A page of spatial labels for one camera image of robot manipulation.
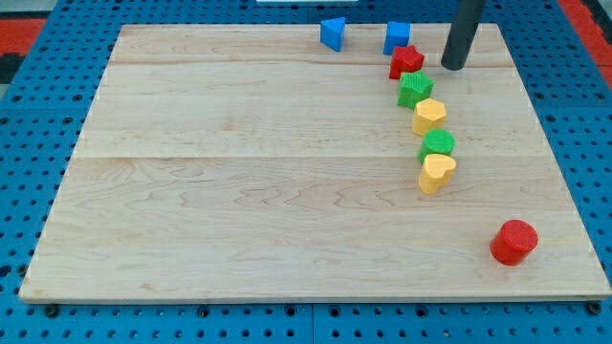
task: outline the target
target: wood grain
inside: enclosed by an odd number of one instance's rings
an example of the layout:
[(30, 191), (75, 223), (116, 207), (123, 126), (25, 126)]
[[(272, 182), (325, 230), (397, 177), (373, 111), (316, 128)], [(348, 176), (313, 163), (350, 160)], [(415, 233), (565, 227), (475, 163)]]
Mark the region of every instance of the wood grain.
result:
[[(32, 303), (469, 302), (611, 293), (495, 25), (468, 68), (448, 25), (414, 25), (457, 140), (418, 186), (384, 26), (126, 26), (20, 295)], [(511, 218), (519, 267), (489, 241)]]

